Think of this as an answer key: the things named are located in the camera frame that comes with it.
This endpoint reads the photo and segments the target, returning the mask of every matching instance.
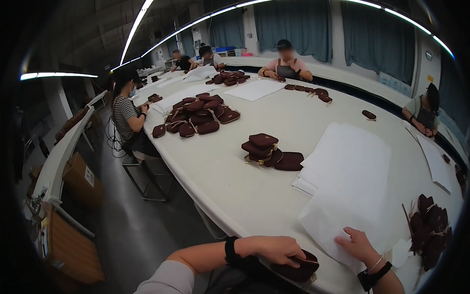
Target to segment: striped shirt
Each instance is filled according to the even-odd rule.
[[[137,116],[137,110],[132,100],[122,95],[116,97],[113,107],[113,121],[124,143],[134,135],[134,131],[127,122],[133,116]]]

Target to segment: person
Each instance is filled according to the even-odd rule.
[[[294,58],[294,48],[289,40],[279,40],[276,47],[280,58],[273,59],[266,66],[263,66],[258,71],[258,75],[273,79],[284,77],[287,79],[313,80],[312,73],[307,69],[305,62],[299,58]]]
[[[139,114],[133,101],[129,99],[135,94],[139,83],[140,78],[135,70],[121,70],[116,73],[116,85],[113,93],[115,98],[111,104],[111,117],[121,137],[122,148],[127,153],[132,151],[136,158],[145,160],[151,157],[160,157],[160,154],[143,129],[149,110],[148,104],[140,107],[141,114]]]
[[[175,63],[175,66],[171,68],[171,72],[174,72],[178,67],[183,71],[189,71],[194,64],[194,61],[187,55],[183,56],[180,50],[173,51],[173,58],[178,61]]]
[[[199,48],[199,56],[201,59],[196,61],[195,64],[192,64],[191,69],[207,64],[212,65],[216,70],[225,67],[222,57],[220,57],[220,55],[217,53],[213,53],[210,46],[203,46]]]
[[[401,113],[406,120],[413,124],[422,134],[428,137],[434,137],[438,133],[440,123],[438,117],[439,110],[439,91],[431,83],[427,87],[426,93],[411,99],[403,107]]]
[[[364,232],[349,227],[344,230],[351,235],[352,241],[346,241],[342,237],[337,237],[335,241],[346,252],[365,263],[367,268],[371,269],[368,274],[377,273],[385,266],[385,260],[374,250]],[[134,294],[190,294],[195,275],[227,264],[225,250],[227,242],[230,241],[196,245],[172,253],[150,279],[140,283]],[[231,240],[231,242],[233,242],[235,254],[243,259],[250,255],[261,255],[270,262],[299,268],[300,265],[289,257],[295,255],[300,258],[306,257],[296,240],[291,237],[251,236]],[[372,289],[375,294],[403,294],[405,292],[400,280],[391,270],[387,271]]]

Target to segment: concrete floor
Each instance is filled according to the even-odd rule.
[[[96,234],[98,256],[106,277],[105,282],[93,286],[83,286],[81,293],[133,293],[137,286],[148,279],[159,265],[172,252],[197,244],[214,242],[203,220],[197,212],[191,197],[174,180],[168,202],[144,201],[132,184],[124,168],[123,158],[115,158],[107,144],[104,125],[110,111],[98,111],[102,124],[86,131],[95,149],[88,147],[83,136],[80,137],[76,151],[104,186],[104,204],[95,212],[75,203],[69,197],[68,187],[63,189],[63,207],[81,224]],[[123,156],[124,152],[114,152]],[[149,162],[155,173],[162,170],[161,164]],[[130,168],[136,181],[144,189],[148,178],[137,168]],[[158,177],[162,188],[167,191],[171,177]],[[149,186],[148,198],[161,195]],[[195,280],[193,293],[203,293],[209,274],[199,275]]]

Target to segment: black wristband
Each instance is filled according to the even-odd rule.
[[[377,282],[390,270],[392,267],[392,264],[390,262],[387,262],[384,267],[382,267],[378,272],[375,274],[367,274],[365,271],[362,271],[357,275],[359,278],[360,284],[362,285],[362,288],[364,291],[369,292],[370,289],[377,285]]]
[[[233,267],[237,267],[237,265],[239,265],[242,260],[242,257],[235,253],[234,243],[237,239],[238,237],[232,236],[228,237],[225,241],[225,261]]]

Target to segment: pink shirt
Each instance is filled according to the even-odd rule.
[[[268,63],[266,65],[266,68],[269,70],[269,71],[274,71],[275,73],[277,73],[277,66],[279,65],[279,59],[276,58],[276,59],[273,59],[270,63]],[[305,62],[303,62],[301,59],[298,59],[297,58],[297,61],[295,62],[297,67],[303,71],[307,71],[307,66],[305,65]],[[281,65],[289,65],[288,63],[284,62],[281,58]]]

